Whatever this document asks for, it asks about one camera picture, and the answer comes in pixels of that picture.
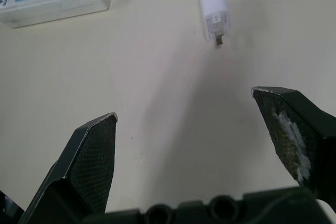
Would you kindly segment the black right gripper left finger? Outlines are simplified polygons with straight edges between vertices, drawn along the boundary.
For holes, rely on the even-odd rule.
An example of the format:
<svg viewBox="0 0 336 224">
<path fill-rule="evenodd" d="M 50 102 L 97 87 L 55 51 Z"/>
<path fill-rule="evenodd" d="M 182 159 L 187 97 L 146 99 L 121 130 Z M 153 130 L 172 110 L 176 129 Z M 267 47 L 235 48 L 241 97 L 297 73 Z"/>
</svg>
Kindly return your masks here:
<svg viewBox="0 0 336 224">
<path fill-rule="evenodd" d="M 114 172 L 114 112 L 78 127 L 19 223 L 81 223 L 106 210 Z"/>
</svg>

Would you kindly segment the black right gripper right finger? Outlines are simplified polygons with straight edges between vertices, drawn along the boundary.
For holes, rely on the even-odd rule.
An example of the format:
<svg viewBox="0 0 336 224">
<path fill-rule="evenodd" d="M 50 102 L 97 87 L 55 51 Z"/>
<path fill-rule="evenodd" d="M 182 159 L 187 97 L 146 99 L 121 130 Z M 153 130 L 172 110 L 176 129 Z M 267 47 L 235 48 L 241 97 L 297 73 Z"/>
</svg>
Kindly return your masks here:
<svg viewBox="0 0 336 224">
<path fill-rule="evenodd" d="M 319 199 L 335 199 L 335 117 L 297 90 L 253 87 L 251 94 L 293 179 Z"/>
</svg>

